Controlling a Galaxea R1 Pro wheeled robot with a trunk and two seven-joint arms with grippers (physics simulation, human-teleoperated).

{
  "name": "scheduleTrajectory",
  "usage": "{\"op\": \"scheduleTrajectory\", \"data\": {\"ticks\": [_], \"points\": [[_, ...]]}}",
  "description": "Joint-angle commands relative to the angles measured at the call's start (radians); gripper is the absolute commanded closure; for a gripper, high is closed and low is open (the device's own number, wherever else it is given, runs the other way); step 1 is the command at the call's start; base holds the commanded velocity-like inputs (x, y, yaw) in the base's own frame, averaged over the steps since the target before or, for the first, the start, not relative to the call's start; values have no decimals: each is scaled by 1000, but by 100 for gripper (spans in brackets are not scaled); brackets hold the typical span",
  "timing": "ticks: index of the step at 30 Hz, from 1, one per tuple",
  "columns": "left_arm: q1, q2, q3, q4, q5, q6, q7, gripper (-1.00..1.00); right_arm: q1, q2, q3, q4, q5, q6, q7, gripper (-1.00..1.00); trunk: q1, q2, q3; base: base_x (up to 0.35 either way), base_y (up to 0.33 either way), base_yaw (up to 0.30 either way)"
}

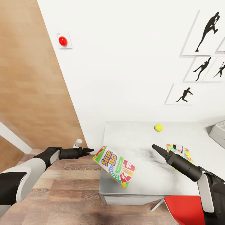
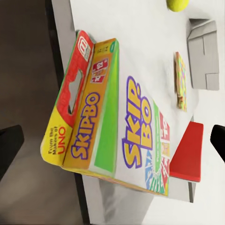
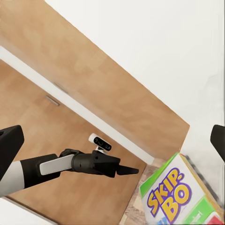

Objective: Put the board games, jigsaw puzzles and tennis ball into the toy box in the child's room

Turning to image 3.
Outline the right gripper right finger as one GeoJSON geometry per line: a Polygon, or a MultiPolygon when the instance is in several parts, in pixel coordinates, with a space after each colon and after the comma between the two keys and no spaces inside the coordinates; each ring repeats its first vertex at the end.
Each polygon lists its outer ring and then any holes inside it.
{"type": "Polygon", "coordinates": [[[225,127],[214,125],[211,132],[210,141],[225,162],[225,127]]]}

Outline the board game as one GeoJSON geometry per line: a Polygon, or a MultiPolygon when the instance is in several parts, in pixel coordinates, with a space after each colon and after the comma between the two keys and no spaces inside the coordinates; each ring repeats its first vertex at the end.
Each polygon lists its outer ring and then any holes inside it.
{"type": "Polygon", "coordinates": [[[147,225],[225,225],[225,213],[182,153],[139,186],[147,225]]]}

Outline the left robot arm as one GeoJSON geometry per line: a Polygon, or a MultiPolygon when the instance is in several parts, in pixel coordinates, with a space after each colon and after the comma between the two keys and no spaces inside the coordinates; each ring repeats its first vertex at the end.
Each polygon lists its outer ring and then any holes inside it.
{"type": "Polygon", "coordinates": [[[111,178],[115,177],[115,172],[118,175],[139,173],[139,169],[120,165],[120,158],[109,156],[104,150],[110,151],[112,146],[101,137],[93,133],[89,141],[97,145],[92,153],[65,149],[59,157],[50,154],[12,162],[0,181],[0,197],[58,178],[62,171],[106,175],[111,178]]]}

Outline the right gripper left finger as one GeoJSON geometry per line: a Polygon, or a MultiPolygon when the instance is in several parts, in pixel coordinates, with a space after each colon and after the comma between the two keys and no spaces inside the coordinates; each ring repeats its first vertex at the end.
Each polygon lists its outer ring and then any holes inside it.
{"type": "Polygon", "coordinates": [[[0,181],[24,144],[21,125],[0,130],[0,181]]]}

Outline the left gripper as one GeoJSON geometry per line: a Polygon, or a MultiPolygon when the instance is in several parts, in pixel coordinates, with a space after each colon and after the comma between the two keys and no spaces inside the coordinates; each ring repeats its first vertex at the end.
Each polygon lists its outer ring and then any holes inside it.
{"type": "Polygon", "coordinates": [[[85,154],[81,159],[81,170],[84,173],[106,175],[114,178],[118,175],[137,174],[139,169],[120,165],[120,158],[105,155],[97,149],[85,154]]]}

